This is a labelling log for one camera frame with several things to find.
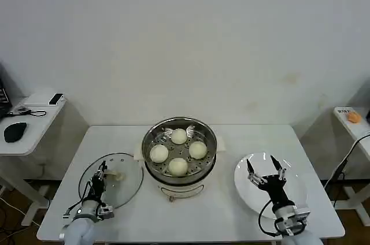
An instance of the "stainless steel steamer basket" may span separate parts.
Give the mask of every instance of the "stainless steel steamer basket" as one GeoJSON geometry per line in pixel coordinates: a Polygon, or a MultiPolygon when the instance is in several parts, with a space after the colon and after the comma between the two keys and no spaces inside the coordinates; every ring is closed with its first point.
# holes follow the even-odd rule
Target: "stainless steel steamer basket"
{"type": "Polygon", "coordinates": [[[216,135],[211,128],[188,117],[174,117],[159,122],[145,134],[142,142],[142,154],[149,173],[158,181],[172,186],[186,186],[204,179],[214,167],[216,151],[216,135]],[[186,131],[185,144],[172,143],[171,133],[176,128],[186,131]],[[203,159],[194,159],[189,155],[189,147],[195,141],[201,141],[207,146],[207,154],[203,159]],[[158,144],[166,146],[169,153],[166,161],[160,164],[150,159],[150,150],[158,144]],[[188,171],[183,177],[174,177],[168,171],[168,164],[177,157],[184,158],[188,163],[188,171]]]}

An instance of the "laptop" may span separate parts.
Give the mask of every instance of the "laptop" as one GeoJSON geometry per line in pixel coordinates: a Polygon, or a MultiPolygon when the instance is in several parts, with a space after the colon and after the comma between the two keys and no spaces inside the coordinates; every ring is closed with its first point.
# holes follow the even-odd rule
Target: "laptop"
{"type": "Polygon", "coordinates": [[[12,103],[5,91],[4,84],[0,79],[0,120],[12,109],[12,103]]]}

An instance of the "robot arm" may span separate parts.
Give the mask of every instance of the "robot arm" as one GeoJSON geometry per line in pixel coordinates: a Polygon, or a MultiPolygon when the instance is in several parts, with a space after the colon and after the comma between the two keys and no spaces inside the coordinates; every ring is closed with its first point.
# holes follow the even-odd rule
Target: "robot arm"
{"type": "Polygon", "coordinates": [[[277,170],[277,174],[269,176],[259,176],[247,159],[248,179],[260,190],[266,191],[272,202],[272,212],[276,216],[274,223],[276,233],[266,232],[270,236],[283,236],[282,244],[286,245],[317,245],[323,244],[321,240],[305,231],[309,209],[298,209],[295,203],[287,197],[284,191],[286,184],[285,171],[277,159],[271,156],[272,163],[277,170]]]}
{"type": "Polygon", "coordinates": [[[81,203],[81,207],[78,209],[73,221],[65,226],[60,234],[60,239],[66,245],[93,245],[95,242],[95,223],[114,216],[113,207],[102,202],[102,195],[106,187],[105,172],[107,168],[105,161],[103,161],[93,177],[86,184],[82,199],[68,208],[63,215],[63,218],[69,218],[73,208],[81,203]],[[91,188],[88,195],[84,197],[88,186],[91,188]]]}

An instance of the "computer mouse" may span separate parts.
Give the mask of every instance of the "computer mouse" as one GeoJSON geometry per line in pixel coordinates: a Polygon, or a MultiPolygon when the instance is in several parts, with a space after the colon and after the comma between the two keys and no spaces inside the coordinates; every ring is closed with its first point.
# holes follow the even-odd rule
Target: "computer mouse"
{"type": "Polygon", "coordinates": [[[26,127],[27,127],[26,122],[17,122],[15,124],[8,126],[4,130],[5,141],[8,143],[17,142],[19,139],[22,138],[26,127]]]}

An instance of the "steamed bun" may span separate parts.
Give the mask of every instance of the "steamed bun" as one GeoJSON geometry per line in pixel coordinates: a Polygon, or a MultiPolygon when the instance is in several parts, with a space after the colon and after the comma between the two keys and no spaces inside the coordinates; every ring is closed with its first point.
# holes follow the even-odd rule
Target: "steamed bun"
{"type": "Polygon", "coordinates": [[[155,145],[149,153],[150,159],[155,163],[162,163],[168,158],[168,149],[163,145],[155,145]]]}
{"type": "Polygon", "coordinates": [[[187,172],[187,162],[183,158],[174,158],[169,163],[168,170],[175,177],[183,176],[187,172]]]}
{"type": "Polygon", "coordinates": [[[171,133],[171,141],[174,142],[174,144],[183,144],[187,140],[187,134],[186,131],[183,130],[182,128],[176,128],[172,133],[171,133]]]}
{"type": "Polygon", "coordinates": [[[203,142],[196,141],[190,145],[189,154],[195,159],[201,159],[207,154],[207,146],[203,142]]]}

